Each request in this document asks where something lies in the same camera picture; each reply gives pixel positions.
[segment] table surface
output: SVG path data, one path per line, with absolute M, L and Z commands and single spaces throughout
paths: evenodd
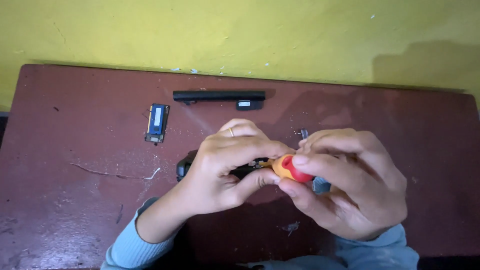
M 199 88 L 267 89 L 268 98 L 255 111 L 172 99 L 174 90 Z M 152 103 L 171 105 L 158 146 L 144 141 Z M 421 256 L 480 254 L 480 125 L 470 95 L 25 65 L 0 152 L 1 268 L 99 267 L 143 201 L 175 185 L 176 163 L 232 118 L 250 119 L 291 147 L 301 128 L 374 132 L 408 179 L 409 245 Z M 298 221 L 290 236 L 282 229 Z M 205 262 L 332 247 L 332 237 L 274 186 L 236 209 L 194 217 L 187 228 Z

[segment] yellow wall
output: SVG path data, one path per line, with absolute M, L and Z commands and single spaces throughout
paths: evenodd
M 0 0 L 0 110 L 32 62 L 459 88 L 480 100 L 480 1 Z

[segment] person's right hand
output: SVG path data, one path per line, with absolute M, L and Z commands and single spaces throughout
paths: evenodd
M 292 162 L 332 184 L 316 195 L 290 179 L 278 186 L 321 227 L 352 240 L 371 240 L 407 217 L 407 181 L 377 137 L 353 129 L 322 130 L 299 142 Z

